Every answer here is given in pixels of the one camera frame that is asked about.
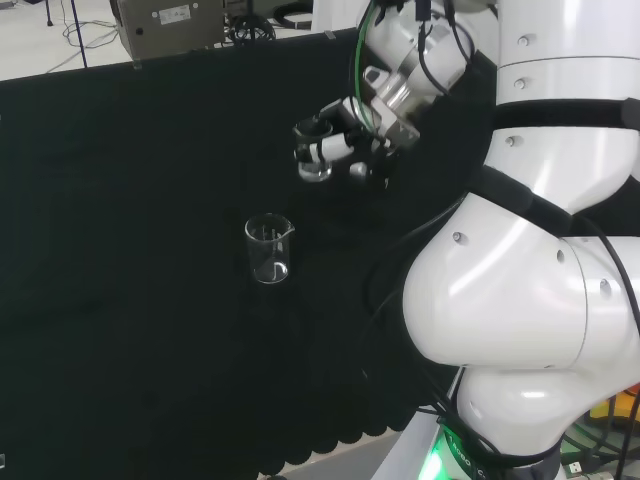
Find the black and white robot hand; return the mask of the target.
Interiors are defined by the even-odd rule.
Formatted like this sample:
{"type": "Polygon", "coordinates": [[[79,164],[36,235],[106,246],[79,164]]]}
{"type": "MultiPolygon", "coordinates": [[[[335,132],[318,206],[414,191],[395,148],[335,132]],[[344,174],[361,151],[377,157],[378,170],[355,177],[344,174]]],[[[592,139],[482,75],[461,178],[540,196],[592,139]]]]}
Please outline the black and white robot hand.
{"type": "Polygon", "coordinates": [[[401,155],[420,139],[420,133],[379,99],[371,105],[355,97],[339,99],[292,129],[299,177],[320,183],[333,175],[347,175],[355,183],[384,190],[401,155]]]}

